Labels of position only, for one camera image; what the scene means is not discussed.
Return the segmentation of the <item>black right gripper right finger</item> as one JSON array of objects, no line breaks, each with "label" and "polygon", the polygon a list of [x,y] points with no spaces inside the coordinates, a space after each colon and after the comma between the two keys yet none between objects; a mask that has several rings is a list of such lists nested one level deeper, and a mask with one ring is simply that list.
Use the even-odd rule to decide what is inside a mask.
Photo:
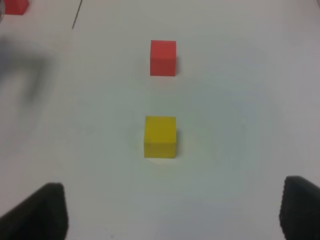
[{"label": "black right gripper right finger", "polygon": [[284,180],[279,223],[286,240],[320,238],[320,188],[301,176]]}]

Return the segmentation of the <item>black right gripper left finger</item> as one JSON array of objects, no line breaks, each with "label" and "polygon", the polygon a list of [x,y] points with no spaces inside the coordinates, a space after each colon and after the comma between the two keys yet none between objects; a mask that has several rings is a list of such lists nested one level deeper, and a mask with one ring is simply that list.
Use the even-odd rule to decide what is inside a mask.
[{"label": "black right gripper left finger", "polygon": [[69,228],[65,189],[47,183],[0,217],[2,240],[64,240]]}]

